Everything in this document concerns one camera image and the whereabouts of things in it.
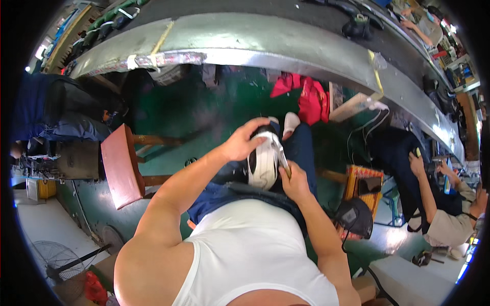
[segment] man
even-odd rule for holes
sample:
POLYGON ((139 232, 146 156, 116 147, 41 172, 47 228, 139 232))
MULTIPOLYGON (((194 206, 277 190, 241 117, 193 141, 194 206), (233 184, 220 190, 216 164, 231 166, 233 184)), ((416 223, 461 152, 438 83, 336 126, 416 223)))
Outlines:
POLYGON ((10 143, 33 137, 62 141, 103 141, 111 129, 102 123, 104 107, 73 79, 57 74, 25 73, 13 105, 10 143))
MULTIPOLYGON (((250 136, 260 126, 275 126, 274 119, 249 121, 160 187, 116 260, 115 293, 122 306, 360 305, 341 240, 309 183, 314 172, 306 173, 289 161, 289 179, 279 168, 282 188, 306 222, 318 266, 306 255, 297 218, 270 198, 214 186, 215 198, 196 201, 225 164, 245 160, 265 141, 250 136), (200 210, 208 213, 182 241, 180 215, 202 204, 200 210), (212 211, 210 206, 219 208, 212 211)), ((294 137, 302 135, 305 142, 296 150, 313 153, 311 132, 306 131, 309 126, 302 123, 283 140, 298 145, 301 141, 294 137)), ((313 165, 309 157, 297 161, 313 165)))
POLYGON ((402 20, 402 26, 412 29, 424 42, 427 49, 436 47, 442 40, 443 32, 441 21, 444 19, 441 11, 435 6, 428 6, 427 11, 422 8, 407 8, 401 11, 401 15, 408 17, 415 13, 420 18, 417 24, 410 20, 402 20))
MULTIPOLYGON (((463 196, 462 211, 459 215, 451 215, 444 210, 438 209, 434 199, 433 191, 430 187, 427 175, 424 170, 422 157, 415 157, 413 153, 409 155, 410 168, 417 177, 422 196, 422 204, 425 211, 425 218, 430 224, 427 233, 424 234, 425 240, 432 246, 451 246, 457 247, 465 243, 473 234, 476 220, 485 212, 488 202, 487 190, 481 184, 475 193, 465 182, 462 182, 446 163, 442 162, 437 171, 447 175, 451 186, 463 196)), ((412 217, 408 226, 414 230, 419 229, 422 223, 422 216, 412 217)))

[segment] dark blue jacket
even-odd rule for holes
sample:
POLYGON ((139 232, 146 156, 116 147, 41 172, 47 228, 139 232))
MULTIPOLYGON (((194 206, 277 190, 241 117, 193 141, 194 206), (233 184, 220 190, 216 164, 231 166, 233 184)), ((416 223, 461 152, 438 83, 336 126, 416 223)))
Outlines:
POLYGON ((77 84, 67 76, 59 74, 24 73, 19 94, 12 110, 10 142, 29 140, 44 131, 43 121, 46 95, 50 85, 57 80, 77 84))

